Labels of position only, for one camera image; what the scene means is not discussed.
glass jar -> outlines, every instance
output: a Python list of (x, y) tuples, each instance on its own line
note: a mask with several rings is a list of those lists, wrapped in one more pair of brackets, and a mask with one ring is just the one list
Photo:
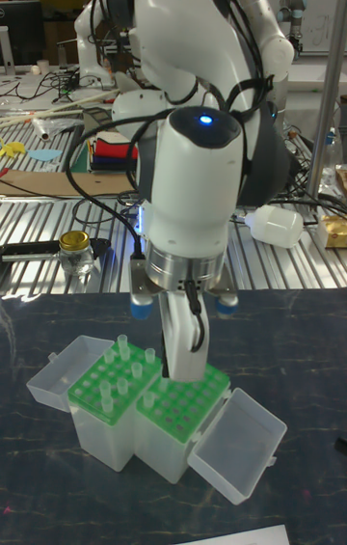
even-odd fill
[(85, 232), (66, 232), (59, 239), (59, 260), (68, 275), (83, 276), (93, 268), (93, 249)]

open box lid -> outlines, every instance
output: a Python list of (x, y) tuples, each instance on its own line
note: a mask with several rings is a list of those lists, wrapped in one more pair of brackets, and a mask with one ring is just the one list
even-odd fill
[(241, 389), (235, 389), (188, 457), (189, 465), (233, 504), (253, 493), (275, 463), (286, 425)]
[(68, 389), (114, 343), (111, 340), (80, 335), (59, 355), (50, 354), (50, 363), (27, 382), (33, 398), (46, 406), (69, 412)]

red fabric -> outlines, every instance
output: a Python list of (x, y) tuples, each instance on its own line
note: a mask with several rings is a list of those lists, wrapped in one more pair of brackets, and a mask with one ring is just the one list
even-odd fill
[[(94, 154), (97, 157), (115, 157), (117, 159), (125, 159), (128, 148), (128, 144), (109, 144), (103, 140), (97, 140)], [(137, 156), (138, 150), (133, 149), (132, 158), (137, 159)]]

gold jar lid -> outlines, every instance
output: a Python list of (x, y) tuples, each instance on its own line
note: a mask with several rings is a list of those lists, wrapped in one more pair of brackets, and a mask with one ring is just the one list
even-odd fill
[(73, 230), (62, 234), (59, 244), (66, 252), (80, 252), (89, 246), (90, 240), (85, 232)]

dark table surface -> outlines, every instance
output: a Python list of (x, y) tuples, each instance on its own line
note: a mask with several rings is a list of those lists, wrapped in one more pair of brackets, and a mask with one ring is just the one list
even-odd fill
[(241, 292), (214, 317), (209, 362), (288, 432), (253, 496), (233, 506), (189, 469), (170, 485), (133, 458), (117, 474), (79, 448), (69, 414), (26, 382), (78, 335), (160, 345), (158, 310), (130, 317), (128, 295), (0, 301), (0, 544), (168, 545), (284, 523), (291, 545), (347, 544), (347, 291)]

